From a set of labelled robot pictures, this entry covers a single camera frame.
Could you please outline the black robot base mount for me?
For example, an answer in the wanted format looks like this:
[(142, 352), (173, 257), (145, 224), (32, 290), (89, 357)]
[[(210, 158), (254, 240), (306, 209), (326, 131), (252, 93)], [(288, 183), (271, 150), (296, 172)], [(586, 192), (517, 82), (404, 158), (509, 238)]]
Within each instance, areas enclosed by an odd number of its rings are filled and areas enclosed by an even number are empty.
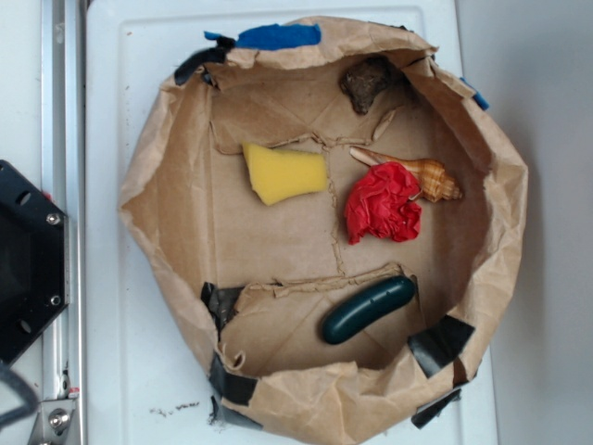
[(67, 306), (67, 217), (1, 161), (1, 363), (12, 365)]

